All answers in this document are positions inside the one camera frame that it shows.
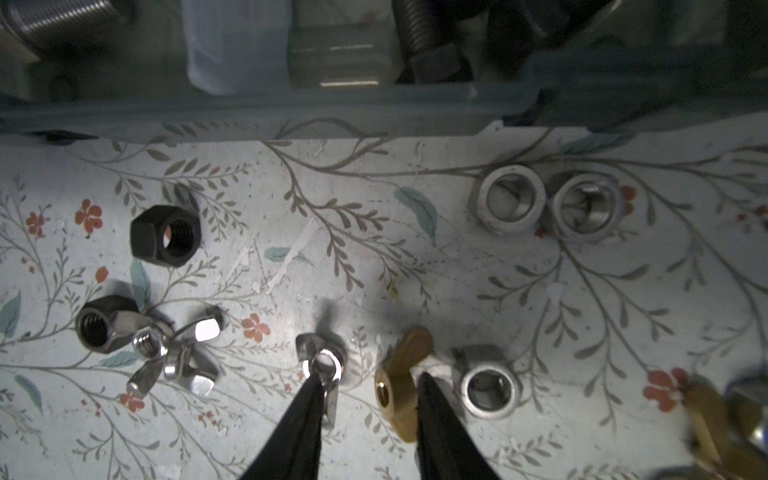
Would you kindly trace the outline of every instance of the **black hex nut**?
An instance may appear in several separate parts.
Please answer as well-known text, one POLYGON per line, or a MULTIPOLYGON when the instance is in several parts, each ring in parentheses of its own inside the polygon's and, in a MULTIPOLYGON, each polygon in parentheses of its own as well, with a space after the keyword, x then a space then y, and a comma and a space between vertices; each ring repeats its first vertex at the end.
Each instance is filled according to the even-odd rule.
POLYGON ((178 268, 199 246, 200 220, 182 208, 155 205, 131 222, 131 252, 145 262, 178 268), (170 241, 164 245, 168 229, 170 241))

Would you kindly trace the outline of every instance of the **vine pattern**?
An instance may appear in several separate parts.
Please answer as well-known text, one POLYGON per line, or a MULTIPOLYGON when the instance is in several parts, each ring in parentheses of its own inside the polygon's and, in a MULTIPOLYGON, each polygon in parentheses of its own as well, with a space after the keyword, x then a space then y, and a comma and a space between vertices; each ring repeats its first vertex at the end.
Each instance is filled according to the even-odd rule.
MULTIPOLYGON (((204 130, 204 127, 214 128, 217 125, 164 125, 169 135, 157 137, 142 146, 111 142, 109 146, 113 154, 107 158, 89 158, 75 149, 68 150, 67 156, 71 161, 87 165, 99 175, 115 179, 116 201, 110 203, 111 207, 122 205, 127 208, 126 213, 134 216, 160 201, 181 204, 199 212, 210 226, 212 241, 222 244, 234 237, 245 237, 250 231, 249 224, 241 218, 245 217, 249 222, 259 220, 256 215, 234 210, 238 205, 238 200, 234 198, 240 187, 231 190, 235 184, 248 178, 255 167, 253 162, 218 165, 213 159, 201 160, 203 155, 189 158, 184 152, 175 153, 184 147, 176 142, 180 138, 174 137, 194 137, 194 129, 204 130), (162 173, 135 173, 133 166, 139 161, 142 165, 157 166, 162 173), (157 188, 154 194, 148 193, 147 186, 150 184, 157 188)), ((733 158, 729 161, 728 172, 722 173, 718 170, 722 166, 720 155, 673 164, 651 164, 609 157, 606 152, 611 148, 625 145, 632 139, 623 137, 620 141, 601 141, 600 134, 589 137, 589 148, 583 145, 576 148, 575 142, 572 142, 561 147, 558 153, 538 154, 552 133, 552 129, 547 129, 538 139, 501 162, 394 171, 364 170, 363 167, 372 158, 390 155, 395 139, 386 136, 357 141, 348 154, 327 165, 318 165, 310 159, 300 158, 293 153, 295 144, 291 141, 278 138, 263 142, 271 159, 288 175, 287 192, 281 194, 285 202, 285 213, 314 218, 327 235, 325 253, 329 263, 315 267, 303 257, 306 262, 302 260, 296 268, 327 267, 334 272, 334 277, 341 279, 346 292, 354 292, 355 289, 364 292, 378 290, 386 292, 391 300, 402 298, 402 285, 408 279, 408 293, 418 298, 416 305, 420 308, 420 315, 428 316, 435 302, 446 300, 437 298, 432 291, 435 285, 433 277, 441 273, 434 271, 429 262, 420 260, 420 257, 425 256, 425 249, 438 248, 441 239, 439 228, 445 219, 440 216, 439 208, 428 195, 397 182, 437 176, 473 181, 491 166, 512 163, 534 168, 564 162, 573 166, 599 166, 617 175, 633 191, 637 191, 637 198, 634 195, 628 198, 634 202, 627 212, 641 210, 640 206, 644 202, 643 220, 646 228, 654 227, 663 210, 687 233, 687 248, 678 260, 664 266, 663 275, 679 280, 680 290, 692 294, 697 288, 711 284, 708 278, 714 275, 710 265, 713 260, 717 268, 730 277, 746 301, 750 311, 749 321, 737 326, 708 325, 699 330, 698 344, 701 348, 692 349, 688 353, 689 368, 693 371, 702 370, 714 357, 727 358, 735 345, 745 340, 749 332, 754 332, 760 345, 760 361, 764 371, 766 332, 760 305, 765 300, 763 296, 768 293, 768 287, 739 270, 727 256, 728 253, 722 251, 704 230, 696 226, 691 213, 700 206, 673 199, 670 194, 653 185, 649 180, 652 175, 648 172, 680 174, 702 182, 717 199, 714 215, 733 216, 729 225, 742 234, 764 234, 763 230, 768 228, 764 220, 768 207, 760 202, 762 196, 768 194, 768 184, 763 180, 768 173, 768 161, 763 158, 768 154, 768 147, 757 145, 737 148, 729 153, 733 158), (578 151, 578 154, 569 153, 573 151, 578 151), (306 190, 305 176, 299 175, 298 170, 304 170, 315 178, 356 179, 391 187, 392 196, 386 200, 397 206, 389 210, 397 212, 398 216, 392 219, 392 214, 381 214, 379 208, 367 207, 354 199, 341 198, 342 190, 331 197, 315 198, 315 193, 307 193, 310 190, 306 190), (396 233, 390 233, 394 231, 393 224, 407 225, 415 235, 398 237, 396 233), (380 263, 382 271, 378 275, 378 286, 366 283, 361 278, 360 263, 363 258, 375 258, 380 263)), ((217 478, 236 478, 252 461, 249 455, 253 452, 231 457, 216 455, 200 440, 196 429, 212 428, 216 432, 226 433, 229 428, 243 421, 243 414, 254 415, 260 422, 272 426, 279 415, 257 408, 258 402, 274 399, 270 401, 284 408, 293 392, 301 385, 303 377, 299 369, 294 362, 288 360, 292 349, 291 338, 270 336, 265 337, 261 343, 261 340, 254 342, 248 337, 241 337, 244 332, 240 321, 249 315, 258 315, 261 321, 270 323, 272 331, 276 329, 277 316, 285 299, 278 297, 279 294, 270 289, 270 284, 276 279, 282 259, 276 261, 275 257, 270 259, 262 254, 267 242, 262 237, 253 240, 245 249, 245 257, 252 261, 238 263, 230 272, 226 271, 220 254, 217 254, 222 250, 215 248, 204 249, 196 261, 179 270, 166 270, 163 281, 153 283, 153 286, 161 285, 161 289, 153 293, 151 298, 155 298, 155 301, 147 304, 146 310, 150 313, 160 312, 174 304, 219 306, 229 320, 228 326, 232 333, 226 341, 207 346, 206 351, 221 374, 227 377, 230 388, 216 389, 211 397, 200 399, 188 395, 179 386, 161 382, 144 399, 134 399, 107 387, 107 384, 113 383, 108 379, 116 379, 119 384, 130 376, 130 369, 125 367, 133 364, 135 359, 128 352, 102 360, 91 357, 90 353, 83 354, 63 365, 34 365, 18 361, 15 351, 20 351, 18 349, 25 345, 44 344, 71 335, 74 315, 84 303, 104 291, 106 276, 106 273, 99 276, 91 271, 95 271, 98 265, 73 266, 72 249, 80 248, 80 244, 73 242, 69 232, 51 227, 50 218, 47 217, 51 205, 43 204, 45 199, 32 199, 28 196, 28 186, 21 175, 11 177, 10 184, 2 186, 0 261, 3 269, 11 265, 16 268, 17 261, 24 264, 24 271, 34 276, 39 285, 45 314, 37 320, 24 318, 20 312, 28 311, 25 310, 27 292, 14 296, 17 290, 15 287, 9 284, 2 286, 0 331, 3 338, 0 353, 3 361, 0 362, 0 374, 15 379, 16 386, 4 384, 0 389, 0 442, 13 439, 27 445, 32 442, 39 444, 45 454, 45 431, 35 426, 41 424, 41 419, 36 410, 26 407, 31 402, 39 408, 39 413, 44 415, 47 411, 48 390, 41 391, 37 387, 37 384, 44 382, 46 386, 56 384, 77 392, 80 398, 75 406, 77 414, 92 415, 98 419, 98 424, 94 424, 98 425, 97 429, 76 438, 71 454, 83 462, 98 464, 98 468, 104 469, 106 478, 155 480, 163 475, 158 469, 163 468, 162 459, 170 452, 176 452, 182 463, 199 455, 217 478), (34 214, 29 217, 33 219, 32 223, 27 222, 25 212, 28 210, 34 214), (50 249, 53 244, 51 242, 55 242, 56 247, 44 250, 43 245, 50 249), (265 260, 274 264, 265 265, 265 260), (103 378, 105 386, 98 388, 84 381, 85 376, 93 375, 103 378), (170 430, 175 432, 173 438, 165 440, 153 437, 156 431, 152 425, 156 425, 155 422, 170 425, 170 430), (135 425, 143 433, 137 434, 128 428, 130 425, 135 425)), ((100 233, 94 230, 89 236, 98 236, 100 233)), ((617 236, 622 243, 628 243, 634 237, 642 237, 643 233, 622 227, 617 236)), ((589 372, 580 390, 585 398, 604 406, 603 415, 596 418, 595 422, 600 427, 610 426, 615 434, 621 421, 621 409, 632 403, 631 399, 621 397, 616 385, 631 381, 632 371, 639 370, 650 379, 656 369, 667 370, 672 367, 654 365, 654 358, 639 348, 639 345, 644 345, 643 342, 659 343, 674 339, 683 332, 679 331, 679 326, 673 326, 674 323, 667 320, 674 315, 672 309, 650 305, 647 299, 636 298, 637 289, 628 287, 633 283, 648 281, 657 270, 652 263, 637 263, 623 270, 595 266, 573 245, 563 243, 546 232, 537 231, 536 237, 541 238, 543 248, 548 252, 545 262, 512 263, 499 260, 494 266, 487 266, 487 284, 474 285, 474 302, 468 304, 472 304, 474 311, 492 312, 488 315, 490 318, 498 318, 510 310, 540 307, 538 320, 531 327, 530 338, 525 340, 525 347, 517 351, 513 362, 515 371, 527 386, 521 408, 532 407, 538 413, 549 408, 547 401, 556 398, 558 385, 553 381, 553 360, 548 355, 568 347, 568 355, 574 361, 594 365, 594 370, 589 372), (551 294, 552 286, 562 283, 579 285, 583 287, 584 294, 578 297, 551 294), (588 318, 585 313, 588 307, 596 309, 598 314, 588 318), (585 323, 591 327, 588 334, 584 330, 585 323), (644 330, 644 339, 627 333, 629 329, 634 332, 637 328, 644 330)), ((356 425, 339 427, 339 430, 326 435, 324 442, 327 445, 337 444, 349 437, 349 429, 355 429, 360 431, 355 432, 355 435, 371 438, 372 445, 387 451, 393 459, 402 461, 409 456, 408 449, 381 416, 366 388, 376 364, 386 356, 395 340, 388 338, 382 341, 380 337, 380 334, 366 332, 363 326, 346 331, 349 364, 355 381, 342 391, 341 396, 342 401, 355 406, 362 413, 349 420, 357 422, 356 425)), ((550 432, 534 436, 526 440, 524 445, 498 449, 488 454, 488 460, 505 476, 512 475, 511 478, 516 476, 526 480, 640 478, 636 472, 622 464, 608 463, 571 466, 563 469, 561 476, 555 477, 542 473, 545 463, 550 458, 556 459, 559 452, 566 448, 557 434, 550 432)), ((401 478, 395 475, 393 469, 391 465, 378 465, 374 472, 384 479, 401 478)), ((5 479, 10 478, 7 465, 0 469, 0 475, 5 479)))

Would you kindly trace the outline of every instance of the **floral pattern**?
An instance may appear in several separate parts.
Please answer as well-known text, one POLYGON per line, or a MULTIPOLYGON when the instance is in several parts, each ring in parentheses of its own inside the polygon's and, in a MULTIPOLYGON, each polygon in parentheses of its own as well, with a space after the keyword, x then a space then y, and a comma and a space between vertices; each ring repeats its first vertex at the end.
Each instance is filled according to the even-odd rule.
POLYGON ((146 144, 7 147, 0 451, 10 453, 0 472, 239 478, 304 381, 296 335, 329 330, 348 360, 321 477, 418 478, 413 445, 372 388, 377 364, 412 324, 432 331, 438 358, 495 343, 510 360, 523 385, 518 411, 466 423, 501 478, 635 480, 689 465, 688 379, 722 390, 736 372, 766 371, 766 121, 618 140, 500 125, 461 138, 283 138, 328 123, 319 119, 289 122, 273 141, 232 144, 184 142, 242 124, 187 122, 158 125, 146 144), (466 201, 498 159, 542 177, 610 173, 628 215, 598 245, 541 228, 488 235, 466 201), (46 178, 73 169, 88 191, 51 198, 46 178), (154 204, 200 217, 203 242, 181 268, 131 257, 131 219, 154 204), (221 309, 227 326, 201 350, 220 371, 209 397, 165 381, 133 396, 125 383, 140 361, 130 348, 82 348, 71 334, 79 309, 111 294, 132 294, 177 328, 221 309), (631 449, 627 431, 642 432, 631 449))
POLYGON ((241 323, 243 327, 243 336, 247 339, 253 339, 256 343, 261 343, 263 336, 269 335, 270 328, 267 324, 261 323, 259 316, 251 313, 248 318, 241 323))
POLYGON ((648 382, 643 396, 656 402, 662 412, 671 412, 683 400, 683 390, 688 384, 688 374, 683 369, 672 369, 671 375, 661 370, 648 372, 648 382))
POLYGON ((98 229, 104 226, 101 221, 101 207, 98 205, 91 205, 91 201, 88 199, 83 200, 83 204, 80 210, 74 214, 74 222, 77 225, 82 225, 88 235, 94 232, 94 229, 98 229))
POLYGON ((109 275, 109 270, 107 270, 107 267, 103 266, 102 268, 96 270, 96 275, 94 275, 94 278, 96 279, 97 283, 102 283, 107 279, 107 275, 109 275))
POLYGON ((137 410, 141 410, 144 407, 144 397, 134 396, 131 391, 122 393, 119 397, 120 403, 125 405, 131 413, 135 413, 137 410))
POLYGON ((42 214, 37 215, 35 212, 29 212, 29 217, 25 223, 30 235, 37 238, 44 237, 43 225, 45 225, 45 217, 42 214))

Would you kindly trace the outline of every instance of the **leaf print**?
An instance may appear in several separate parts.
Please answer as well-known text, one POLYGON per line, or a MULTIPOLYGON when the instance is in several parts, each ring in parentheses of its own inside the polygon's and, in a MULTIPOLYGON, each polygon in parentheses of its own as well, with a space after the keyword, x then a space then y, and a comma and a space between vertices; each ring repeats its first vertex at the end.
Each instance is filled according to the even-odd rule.
POLYGON ((184 166, 185 162, 186 162, 186 160, 181 160, 181 161, 176 162, 175 164, 173 164, 170 167, 168 167, 168 169, 165 171, 165 173, 163 173, 163 175, 167 176, 167 175, 176 173, 177 171, 179 171, 180 168, 182 168, 184 166))
POLYGON ((183 136, 184 136, 184 133, 183 133, 181 130, 179 130, 178 128, 174 127, 173 125, 169 125, 169 124, 161 124, 161 126, 162 126, 164 129, 166 129, 166 130, 168 130, 169 132, 171 132, 172 134, 174 134, 174 135, 180 135, 181 137, 183 137, 183 136))
POLYGON ((646 263, 645 265, 637 268, 636 270, 632 270, 629 273, 625 273, 624 275, 620 275, 618 278, 622 280, 637 280, 641 276, 645 275, 648 272, 649 265, 646 263))
POLYGON ((6 338, 12 338, 16 332, 18 324, 18 315, 22 309, 22 292, 19 290, 16 296, 10 299, 0 309, 0 332, 5 334, 6 338))
POLYGON ((192 127, 190 127, 188 125, 185 125, 185 124, 181 124, 181 129, 184 130, 185 132, 187 132, 189 135, 191 135, 193 137, 197 137, 197 134, 194 133, 194 129, 192 127))
POLYGON ((589 383, 584 387, 584 396, 589 398, 592 396, 592 392, 594 392, 594 384, 597 382, 598 378, 594 377, 592 380, 589 381, 589 383))
POLYGON ((174 196, 176 197, 176 200, 179 200, 179 203, 182 205, 187 204, 187 199, 184 198, 184 195, 181 193, 181 189, 178 185, 174 185, 174 196))
POLYGON ((515 270, 517 270, 519 273, 522 273, 525 276, 535 276, 533 272, 531 272, 529 269, 525 268, 522 265, 515 265, 515 270))
POLYGON ((167 141, 168 141, 168 136, 167 135, 159 135, 157 137, 151 138, 147 143, 149 145, 153 145, 153 144, 163 144, 163 143, 165 143, 167 141))
POLYGON ((591 134, 560 147, 565 155, 597 154, 623 147, 631 142, 635 134, 591 134))
POLYGON ((162 184, 160 187, 160 190, 163 192, 163 198, 165 199, 165 201, 170 203, 171 199, 170 199, 170 194, 168 193, 168 187, 166 187, 165 184, 162 184))
POLYGON ((29 398, 38 407, 40 413, 43 413, 43 399, 38 387, 30 379, 22 375, 17 375, 14 380, 29 394, 29 398))
POLYGON ((654 207, 654 202, 650 197, 648 197, 648 212, 645 214, 645 220, 648 222, 649 227, 656 223, 656 207, 654 207))
MULTIPOLYGON (((290 252, 289 247, 270 247, 264 250, 264 258, 274 263, 282 263, 288 256, 288 252, 290 252)), ((304 262, 315 266, 315 264, 312 263, 310 259, 306 258, 301 252, 299 252, 299 254, 296 255, 293 259, 297 262, 304 262)))
POLYGON ((193 158, 192 160, 189 161, 187 166, 184 167, 184 169, 181 171, 181 173, 182 174, 187 173, 189 170, 192 170, 195 167, 195 165, 197 165, 197 159, 193 158))
POLYGON ((593 356, 595 353, 598 352, 598 350, 603 346, 604 339, 601 340, 598 343, 595 343, 593 346, 589 346, 583 350, 579 350, 578 352, 574 353, 574 358, 583 360, 588 359, 589 357, 593 356))
POLYGON ((134 260, 133 263, 131 263, 131 285, 134 289, 136 306, 139 310, 144 310, 144 307, 149 304, 151 286, 149 284, 147 271, 144 269, 140 260, 134 260))
POLYGON ((139 358, 133 352, 119 352, 116 355, 100 360, 98 364, 110 369, 119 369, 124 366, 133 365, 137 360, 139 358))
POLYGON ((503 289, 505 289, 505 290, 508 290, 507 286, 506 286, 505 284, 503 284, 503 283, 502 283, 502 282, 501 282, 501 281, 500 281, 498 278, 496 278, 495 276, 489 276, 489 277, 488 277, 488 281, 489 281, 489 282, 491 282, 491 283, 493 283, 493 284, 494 284, 495 286, 497 286, 498 288, 503 288, 503 289))
POLYGON ((670 266, 667 267, 667 273, 672 273, 675 270, 679 269, 681 266, 685 264, 686 260, 688 260, 688 257, 683 257, 677 262, 672 263, 670 266))
POLYGON ((152 157, 157 161, 162 161, 162 162, 170 161, 170 157, 168 157, 166 154, 164 154, 161 151, 152 150, 151 148, 149 148, 147 149, 147 153, 149 154, 150 157, 152 157))
POLYGON ((401 187, 395 190, 395 198, 408 207, 415 215, 419 226, 424 230, 435 245, 437 231, 437 209, 421 192, 411 187, 401 187))

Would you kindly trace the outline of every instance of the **nut thread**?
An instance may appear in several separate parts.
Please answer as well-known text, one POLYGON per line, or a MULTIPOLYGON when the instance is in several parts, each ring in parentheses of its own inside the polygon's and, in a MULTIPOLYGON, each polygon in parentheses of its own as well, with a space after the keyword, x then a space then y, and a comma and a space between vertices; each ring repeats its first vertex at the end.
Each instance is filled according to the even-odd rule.
POLYGON ((438 0, 392 0, 392 13, 406 59, 450 41, 438 0))
POLYGON ((149 359, 157 356, 160 352, 160 345, 148 331, 143 331, 134 337, 134 350, 139 356, 149 359))
POLYGON ((92 348, 100 348, 107 342, 107 319, 96 312, 89 312, 78 319, 80 337, 92 348))
POLYGON ((8 23, 39 48, 52 48, 104 25, 125 22, 130 0, 10 0, 8 23))

